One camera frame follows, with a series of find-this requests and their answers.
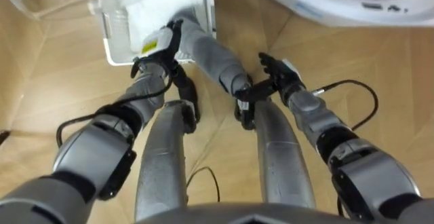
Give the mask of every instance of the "silver metal surface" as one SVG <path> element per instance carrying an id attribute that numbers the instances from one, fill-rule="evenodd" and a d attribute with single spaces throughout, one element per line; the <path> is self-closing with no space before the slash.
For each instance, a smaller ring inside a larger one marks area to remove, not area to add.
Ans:
<path id="1" fill-rule="evenodd" d="M 172 20 L 183 19 L 180 51 L 191 55 L 195 64 L 229 94 L 249 84 L 240 59 L 203 31 L 191 9 L 178 12 Z"/>
<path id="2" fill-rule="evenodd" d="M 311 180 L 296 135 L 271 101 L 255 104 L 262 199 L 268 203 L 315 207 Z"/>
<path id="3" fill-rule="evenodd" d="M 63 144 L 54 163 L 54 171 L 72 172 L 91 181 L 96 194 L 106 185 L 130 147 L 122 135 L 93 124 L 101 117 L 106 121 L 111 116 L 99 115 L 76 132 Z"/>
<path id="4" fill-rule="evenodd" d="M 164 89 L 164 77 L 167 74 L 165 74 L 161 66 L 149 63 L 143 66 L 143 69 L 143 73 L 137 77 L 134 84 L 118 100 L 152 94 Z M 161 108 L 163 104 L 164 95 L 160 95 L 149 99 L 132 101 L 127 106 L 133 108 L 141 116 L 142 127 L 145 127 L 154 116 L 155 111 Z"/>
<path id="5" fill-rule="evenodd" d="M 164 107 L 144 148 L 136 195 L 136 221 L 186 206 L 183 135 L 182 105 Z"/>
<path id="6" fill-rule="evenodd" d="M 377 221 L 386 221 L 380 205 L 404 193 L 420 195 L 407 170 L 390 155 L 377 151 L 340 168 L 367 203 Z"/>
<path id="7" fill-rule="evenodd" d="M 319 96 L 320 94 L 322 94 L 323 92 L 325 92 L 324 89 L 316 89 L 312 91 L 312 95 L 313 96 Z"/>
<path id="8" fill-rule="evenodd" d="M 33 179 L 0 200 L 0 222 L 52 224 L 33 210 L 37 206 L 62 223 L 86 223 L 92 204 L 86 205 L 80 193 L 66 183 L 48 178 Z"/>
<path id="9" fill-rule="evenodd" d="M 335 113 L 327 109 L 323 99 L 309 91 L 295 92 L 289 97 L 287 105 L 294 114 L 297 128 L 315 149 L 318 138 L 324 131 L 332 127 L 347 127 Z"/>
<path id="10" fill-rule="evenodd" d="M 179 208 L 153 216 L 137 224 L 162 223 L 361 224 L 357 221 L 350 221 L 336 215 L 310 208 L 288 206 L 286 204 L 237 203 L 203 204 L 188 208 Z"/>

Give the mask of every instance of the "wooden floor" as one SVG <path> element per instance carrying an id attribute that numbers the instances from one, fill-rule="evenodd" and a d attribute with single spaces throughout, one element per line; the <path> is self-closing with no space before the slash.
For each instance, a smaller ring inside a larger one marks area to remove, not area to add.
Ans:
<path id="1" fill-rule="evenodd" d="M 400 160 L 422 195 L 434 197 L 434 29 L 328 28 L 271 0 L 216 0 L 216 17 L 218 40 L 240 57 L 255 81 L 264 78 L 257 53 L 268 52 L 290 59 L 311 89 L 341 79 L 372 86 L 380 108 L 357 133 Z M 0 147 L 0 195 L 50 173 L 57 152 L 56 127 L 112 102 L 132 82 L 129 67 L 112 67 L 106 61 L 100 28 L 91 18 L 52 23 L 44 40 L 36 63 L 26 71 L 30 75 L 12 122 L 14 133 Z M 218 178 L 223 202 L 260 202 L 255 132 L 242 130 L 235 121 L 234 101 L 228 94 L 195 65 L 184 67 L 198 87 L 202 113 L 196 133 L 184 138 L 188 175 L 209 166 Z M 166 97 L 174 94 L 171 90 Z M 351 85 L 323 98 L 348 125 L 363 119 L 373 105 L 365 90 Z M 276 96 L 273 100 L 293 124 L 289 111 Z M 139 155 L 149 128 L 136 141 Z M 304 136 L 297 135 L 317 208 L 336 212 L 330 173 Z M 95 205 L 90 223 L 133 222 L 139 161 L 118 197 Z M 189 199 L 191 204 L 216 201 L 210 175 L 197 175 Z"/>

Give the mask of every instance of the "black cable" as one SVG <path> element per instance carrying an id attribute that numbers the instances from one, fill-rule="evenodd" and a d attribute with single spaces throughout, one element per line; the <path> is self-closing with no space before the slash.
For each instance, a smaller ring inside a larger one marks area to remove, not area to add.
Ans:
<path id="1" fill-rule="evenodd" d="M 214 174 L 214 171 L 208 166 L 204 166 L 200 169 L 195 170 L 192 173 L 192 175 L 190 176 L 189 180 L 187 181 L 187 187 L 189 187 L 189 185 L 190 185 L 191 181 L 193 180 L 193 178 L 195 177 L 195 175 L 201 171 L 204 171 L 204 170 L 209 171 L 212 175 L 212 178 L 214 179 L 214 183 L 216 184 L 216 191 L 217 191 L 217 202 L 219 202 L 220 201 L 220 187 L 218 186 L 218 181 L 217 181 L 216 175 Z"/>
<path id="2" fill-rule="evenodd" d="M 146 95 L 142 95 L 142 96 L 125 98 L 125 99 L 114 102 L 113 104 L 111 104 L 111 106 L 121 106 L 121 105 L 124 105 L 125 103 L 128 103 L 128 102 L 132 102 L 132 101 L 136 101 L 136 100 L 142 100 L 142 99 L 149 99 L 149 98 L 154 98 L 156 96 L 160 96 L 160 95 L 164 94 L 165 92 L 167 92 L 170 89 L 170 87 L 172 86 L 172 84 L 173 84 L 173 79 L 169 76 L 169 81 L 167 82 L 167 85 L 162 90 L 160 90 L 158 92 L 154 92 L 152 94 L 146 94 Z M 84 122 L 84 121 L 87 121 L 89 119 L 93 119 L 93 118 L 95 118 L 95 116 L 97 116 L 97 113 L 85 115 L 85 116 L 78 117 L 75 119 L 70 119 L 70 120 L 60 124 L 60 126 L 57 128 L 57 131 L 56 131 L 57 146 L 61 147 L 63 144 L 63 141 L 62 141 L 63 129 L 65 129 L 67 126 L 70 126 L 70 125 L 73 125 L 73 124 L 76 124 L 79 122 Z"/>
<path id="3" fill-rule="evenodd" d="M 85 121 L 87 121 L 89 119 L 93 119 L 94 117 L 95 117 L 95 114 L 93 113 L 91 115 L 85 115 L 85 116 L 78 117 L 78 118 L 75 118 L 75 119 L 70 119 L 70 120 L 68 120 L 68 121 L 63 122 L 62 124 L 60 124 L 60 126 L 57 128 L 57 131 L 56 131 L 57 146 L 60 148 L 62 146 L 62 144 L 63 144 L 63 141 L 62 141 L 62 132 L 63 132 L 63 129 L 65 129 L 67 126 L 70 126 L 72 124 L 76 124 L 76 123 L 79 123 L 79 122 L 85 122 Z"/>
<path id="4" fill-rule="evenodd" d="M 346 80 L 337 81 L 337 82 L 332 83 L 330 85 L 326 85 L 326 86 L 324 86 L 322 88 L 316 89 L 316 92 L 322 91 L 322 90 L 323 90 L 322 92 L 327 92 L 328 90 L 330 90 L 332 88 L 335 88 L 335 87 L 337 87 L 339 85 L 346 84 L 346 83 L 355 84 L 355 85 L 358 85 L 358 86 L 361 86 L 361 87 L 365 88 L 366 90 L 368 90 L 370 92 L 370 94 L 372 95 L 372 98 L 374 99 L 374 108 L 372 109 L 372 112 L 368 116 L 366 116 L 365 119 L 361 120 L 359 123 L 355 124 L 351 128 L 353 131 L 356 131 L 356 129 L 360 128 L 366 122 L 370 121 L 373 118 L 373 116 L 377 113 L 377 110 L 378 110 L 378 96 L 377 96 L 377 94 L 375 93 L 375 91 L 370 86 L 368 86 L 368 85 L 366 85 L 366 84 L 364 84 L 363 82 L 360 82 L 360 81 L 356 81 L 356 80 L 352 80 L 352 79 L 346 79 Z M 344 210 L 343 210 L 343 207 L 342 207 L 342 202 L 340 201 L 339 197 L 338 197 L 338 200 L 337 200 L 337 206 L 338 206 L 338 214 L 339 214 L 339 216 L 344 217 Z"/>

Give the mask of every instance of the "robot forearm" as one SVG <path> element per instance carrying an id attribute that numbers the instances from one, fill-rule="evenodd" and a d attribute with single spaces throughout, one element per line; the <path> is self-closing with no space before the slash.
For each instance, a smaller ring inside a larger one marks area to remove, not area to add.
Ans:
<path id="1" fill-rule="evenodd" d="M 184 21 L 180 50 L 191 55 L 196 65 L 215 83 L 231 95 L 250 84 L 238 57 L 203 31 L 192 10 L 181 11 L 174 19 Z"/>
<path id="2" fill-rule="evenodd" d="M 324 101 L 301 89 L 287 103 L 310 144 L 332 173 L 332 182 L 352 219 L 397 219 L 422 200 L 408 171 L 392 156 L 359 138 Z"/>
<path id="3" fill-rule="evenodd" d="M 163 69 L 148 64 L 119 100 L 163 87 Z M 0 222 L 85 223 L 96 199 L 116 196 L 136 158 L 134 140 L 163 105 L 163 95 L 114 105 L 101 108 L 66 140 L 51 175 L 33 179 L 0 200 Z"/>

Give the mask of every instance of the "black joint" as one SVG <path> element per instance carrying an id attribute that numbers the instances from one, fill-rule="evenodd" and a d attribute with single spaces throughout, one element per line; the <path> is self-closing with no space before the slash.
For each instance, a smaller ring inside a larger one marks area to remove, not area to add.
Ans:
<path id="1" fill-rule="evenodd" d="M 333 150 L 342 143 L 359 138 L 352 130 L 345 127 L 333 127 L 323 132 L 317 141 L 318 152 L 325 163 Z"/>
<path id="2" fill-rule="evenodd" d="M 254 103 L 261 100 L 266 100 L 269 96 L 277 91 L 274 81 L 266 79 L 257 84 L 252 85 L 244 90 L 238 90 L 234 93 L 234 97 L 244 102 Z"/>
<path id="3" fill-rule="evenodd" d="M 109 200 L 116 197 L 119 190 L 122 188 L 125 180 L 131 172 L 131 166 L 136 159 L 137 154 L 132 150 L 128 150 L 122 157 L 121 161 L 117 164 L 116 169 L 108 178 L 106 185 L 98 194 L 99 200 Z"/>
<path id="4" fill-rule="evenodd" d="M 133 79 L 136 77 L 137 73 L 140 70 L 140 63 L 142 62 L 141 58 L 135 57 L 133 59 L 133 66 L 131 67 L 131 73 L 130 73 L 130 77 Z"/>
<path id="5" fill-rule="evenodd" d="M 422 200 L 414 193 L 404 193 L 382 203 L 378 211 L 386 218 L 398 219 L 407 207 Z"/>
<path id="6" fill-rule="evenodd" d="M 306 86 L 300 80 L 292 82 L 290 86 L 286 86 L 279 91 L 280 99 L 285 106 L 288 106 L 288 100 L 290 99 L 291 95 L 305 89 Z"/>
<path id="7" fill-rule="evenodd" d="M 128 106 L 106 105 L 97 110 L 96 114 L 112 115 L 123 120 L 130 127 L 134 138 L 138 136 L 143 126 L 140 114 Z"/>
<path id="8" fill-rule="evenodd" d="M 184 23 L 184 20 L 183 20 L 183 19 L 175 20 L 175 23 L 174 23 L 174 25 L 173 25 L 173 28 L 174 28 L 174 29 L 177 29 L 177 28 L 180 29 L 182 23 Z"/>
<path id="9" fill-rule="evenodd" d="M 367 156 L 367 155 L 369 155 L 375 151 L 377 151 L 376 148 L 368 147 L 368 148 L 360 149 L 359 151 L 350 153 L 340 160 L 336 156 L 333 156 L 332 158 L 329 159 L 329 161 L 330 161 L 329 163 L 330 163 L 332 170 L 335 170 L 341 166 L 344 166 L 346 164 L 350 164 L 351 162 L 359 160 L 359 159 L 361 159 L 361 158 L 363 158 L 363 157 L 365 157 L 365 156 Z"/>
<path id="10" fill-rule="evenodd" d="M 181 114 L 182 120 L 184 122 L 184 132 L 187 134 L 194 133 L 194 131 L 196 131 L 197 122 L 193 109 L 190 106 L 184 104 L 182 105 Z"/>
<path id="11" fill-rule="evenodd" d="M 85 203 L 88 203 L 95 194 L 95 186 L 87 179 L 72 172 L 59 171 L 42 179 L 56 179 L 76 189 Z"/>
<path id="12" fill-rule="evenodd" d="M 248 110 L 241 110 L 238 105 L 235 105 L 235 119 L 241 122 L 244 130 L 254 130 L 255 127 L 255 104 L 249 102 Z"/>
<path id="13" fill-rule="evenodd" d="M 343 171 L 335 170 L 333 172 L 332 183 L 351 219 L 358 219 L 363 222 L 374 220 L 366 201 Z"/>
<path id="14" fill-rule="evenodd" d="M 196 85 L 189 77 L 185 75 L 184 69 L 181 66 L 179 67 L 179 70 L 182 71 L 182 73 L 179 73 L 179 75 L 183 74 L 182 83 L 178 83 L 177 85 L 175 81 L 178 82 L 179 79 L 174 79 L 174 83 L 178 88 L 179 97 L 180 99 L 187 100 L 193 103 L 193 106 L 195 108 L 195 121 L 196 123 L 199 123 L 201 119 L 201 114 L 199 110 L 199 99 L 197 97 Z"/>

